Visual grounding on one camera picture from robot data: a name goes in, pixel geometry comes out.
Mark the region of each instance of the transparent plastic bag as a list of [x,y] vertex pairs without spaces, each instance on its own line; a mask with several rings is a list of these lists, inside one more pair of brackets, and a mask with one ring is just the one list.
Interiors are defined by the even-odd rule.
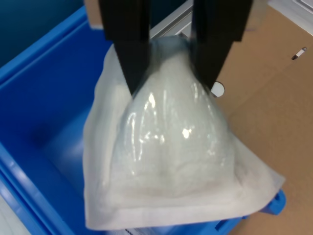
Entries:
[[84,141],[86,220],[95,230],[248,215],[284,181],[231,133],[177,36],[152,42],[133,99],[110,48]]
[[190,70],[187,51],[180,37],[152,42],[149,78],[120,121],[110,204],[179,206],[232,198],[223,194],[234,180],[229,128]]

